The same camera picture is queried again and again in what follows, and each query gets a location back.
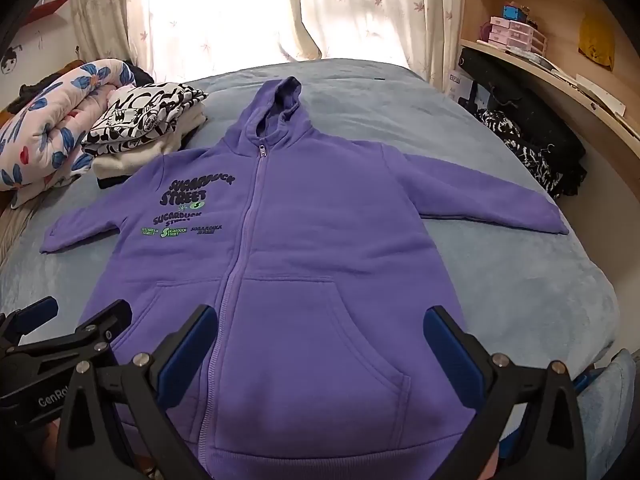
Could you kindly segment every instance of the floral blanket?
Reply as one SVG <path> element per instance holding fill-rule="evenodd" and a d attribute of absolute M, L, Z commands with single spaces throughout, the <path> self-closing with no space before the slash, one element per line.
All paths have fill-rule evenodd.
<path fill-rule="evenodd" d="M 66 186 L 91 167 L 81 141 L 116 88 L 134 82 L 117 59 L 86 63 L 60 76 L 0 130 L 0 190 L 16 208 L 49 187 Z"/>

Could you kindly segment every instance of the purple hoodie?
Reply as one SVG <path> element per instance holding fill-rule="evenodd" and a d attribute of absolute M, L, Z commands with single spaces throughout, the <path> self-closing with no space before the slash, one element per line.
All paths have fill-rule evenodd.
<path fill-rule="evenodd" d="M 432 305 L 464 322 L 420 217 L 568 230 L 535 191 L 315 130 L 300 89 L 265 83 L 217 145 L 156 158 L 41 250 L 119 229 L 82 317 L 131 304 L 121 362 L 215 307 L 218 340 L 168 414 L 217 480 L 426 480 L 473 413 L 422 336 Z"/>

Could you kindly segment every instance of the blue gripper pad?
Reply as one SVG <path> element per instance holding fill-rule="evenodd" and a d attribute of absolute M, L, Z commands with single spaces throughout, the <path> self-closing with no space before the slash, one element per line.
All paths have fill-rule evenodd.
<path fill-rule="evenodd" d="M 158 374 L 160 408 L 166 410 L 178 405 L 217 337 L 218 316 L 208 306 Z"/>
<path fill-rule="evenodd" d="M 51 296 L 47 296 L 18 312 L 9 328 L 16 334 L 27 335 L 57 315 L 58 302 Z"/>
<path fill-rule="evenodd" d="M 460 402 L 467 408 L 480 410 L 484 405 L 482 373 L 434 308 L 424 314 L 422 330 Z"/>

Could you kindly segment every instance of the white folded garment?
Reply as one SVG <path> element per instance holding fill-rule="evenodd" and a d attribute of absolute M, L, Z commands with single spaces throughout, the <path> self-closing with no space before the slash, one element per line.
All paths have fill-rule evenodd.
<path fill-rule="evenodd" d="M 184 136 L 207 120 L 203 110 L 202 103 L 193 105 L 178 117 L 175 131 L 166 133 L 151 142 L 126 152 L 96 156 L 92 163 L 95 176 L 101 180 L 114 176 L 132 175 L 156 156 L 176 152 L 180 149 Z"/>

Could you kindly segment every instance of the metal screw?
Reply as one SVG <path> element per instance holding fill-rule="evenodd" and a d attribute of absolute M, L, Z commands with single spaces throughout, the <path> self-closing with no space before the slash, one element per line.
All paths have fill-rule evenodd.
<path fill-rule="evenodd" d="M 491 361 L 500 368 L 504 368 L 511 363 L 510 359 L 505 354 L 494 354 L 491 356 Z"/>
<path fill-rule="evenodd" d="M 149 357 L 149 354 L 140 352 L 139 354 L 133 356 L 133 364 L 135 364 L 136 366 L 144 366 L 149 362 L 150 359 L 151 357 Z"/>
<path fill-rule="evenodd" d="M 76 372 L 78 372 L 79 374 L 84 374 L 85 372 L 89 371 L 89 368 L 91 368 L 89 361 L 80 361 L 76 365 Z"/>
<path fill-rule="evenodd" d="M 564 366 L 562 361 L 553 361 L 553 363 L 551 363 L 551 369 L 556 374 L 564 374 L 566 372 L 566 366 Z"/>

